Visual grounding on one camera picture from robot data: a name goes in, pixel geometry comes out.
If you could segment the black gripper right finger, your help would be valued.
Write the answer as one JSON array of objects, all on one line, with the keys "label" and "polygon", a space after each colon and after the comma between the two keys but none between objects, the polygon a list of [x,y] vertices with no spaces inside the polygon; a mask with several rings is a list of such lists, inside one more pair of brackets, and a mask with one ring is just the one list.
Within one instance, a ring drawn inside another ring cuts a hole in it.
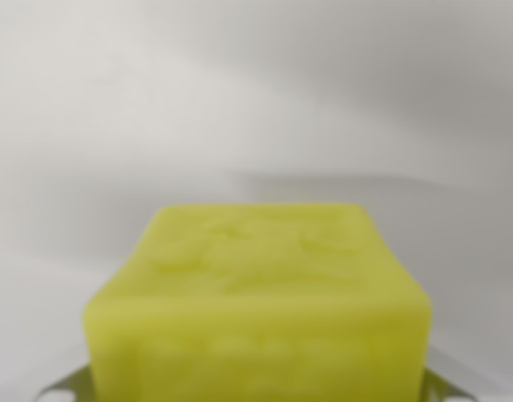
[{"label": "black gripper right finger", "polygon": [[429,368],[424,370],[421,402],[475,402],[476,398]]}]

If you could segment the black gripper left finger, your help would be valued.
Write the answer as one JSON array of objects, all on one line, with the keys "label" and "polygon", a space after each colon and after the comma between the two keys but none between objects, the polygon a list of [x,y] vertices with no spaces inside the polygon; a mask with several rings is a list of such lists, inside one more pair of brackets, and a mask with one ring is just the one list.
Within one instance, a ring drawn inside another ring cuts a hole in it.
[{"label": "black gripper left finger", "polygon": [[64,378],[44,387],[34,399],[34,401],[97,400],[89,365],[78,368]]}]

